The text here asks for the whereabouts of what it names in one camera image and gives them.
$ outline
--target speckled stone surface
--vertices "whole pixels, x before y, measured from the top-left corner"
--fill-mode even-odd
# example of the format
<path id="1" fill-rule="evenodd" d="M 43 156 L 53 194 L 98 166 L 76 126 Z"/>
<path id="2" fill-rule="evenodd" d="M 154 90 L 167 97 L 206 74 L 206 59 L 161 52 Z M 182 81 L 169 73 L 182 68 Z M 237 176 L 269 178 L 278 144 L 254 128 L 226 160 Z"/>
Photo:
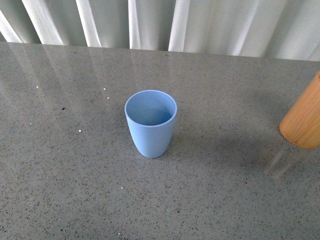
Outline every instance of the speckled stone surface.
<path id="1" fill-rule="evenodd" d="M 0 43 L 0 239 L 320 239 L 320 151 L 278 125 L 320 62 Z M 165 154 L 135 92 L 173 96 Z"/>

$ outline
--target gray countertop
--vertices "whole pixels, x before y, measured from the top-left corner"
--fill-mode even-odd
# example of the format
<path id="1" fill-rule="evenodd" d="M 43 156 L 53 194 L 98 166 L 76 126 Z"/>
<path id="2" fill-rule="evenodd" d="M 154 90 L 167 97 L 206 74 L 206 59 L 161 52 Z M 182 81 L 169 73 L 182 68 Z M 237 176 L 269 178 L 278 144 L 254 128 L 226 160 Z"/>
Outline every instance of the gray countertop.
<path id="1" fill-rule="evenodd" d="M 320 151 L 278 129 L 318 70 L 0 43 L 0 239 L 319 239 Z M 178 105 L 155 159 L 139 154 L 124 113 L 146 89 Z"/>

